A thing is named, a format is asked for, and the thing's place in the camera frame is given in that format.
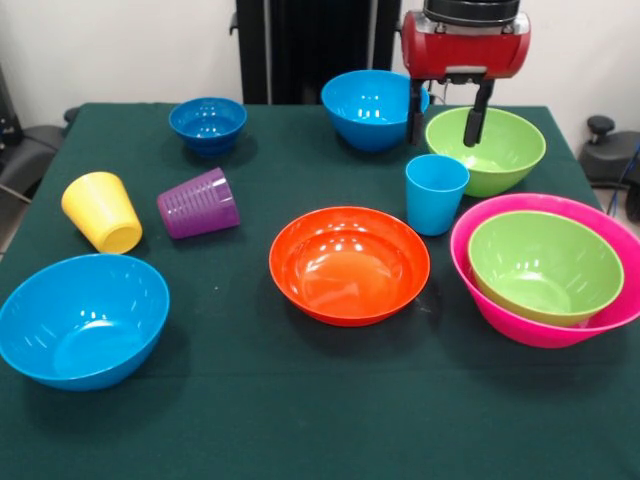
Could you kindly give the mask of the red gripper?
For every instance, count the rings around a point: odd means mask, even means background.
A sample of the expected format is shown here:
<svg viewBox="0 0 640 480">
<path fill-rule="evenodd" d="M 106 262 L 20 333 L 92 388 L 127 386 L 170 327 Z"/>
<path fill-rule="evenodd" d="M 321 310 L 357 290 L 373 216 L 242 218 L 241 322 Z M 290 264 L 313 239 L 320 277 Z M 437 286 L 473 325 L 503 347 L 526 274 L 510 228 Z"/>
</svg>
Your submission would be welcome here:
<svg viewBox="0 0 640 480">
<path fill-rule="evenodd" d="M 402 56 L 411 77 L 407 141 L 417 145 L 424 120 L 423 83 L 427 80 L 455 83 L 479 82 L 468 112 L 463 143 L 481 142 L 484 121 L 495 81 L 514 77 L 522 68 L 531 41 L 531 23 L 521 12 L 505 25 L 471 27 L 436 22 L 413 10 L 401 28 Z"/>
</svg>

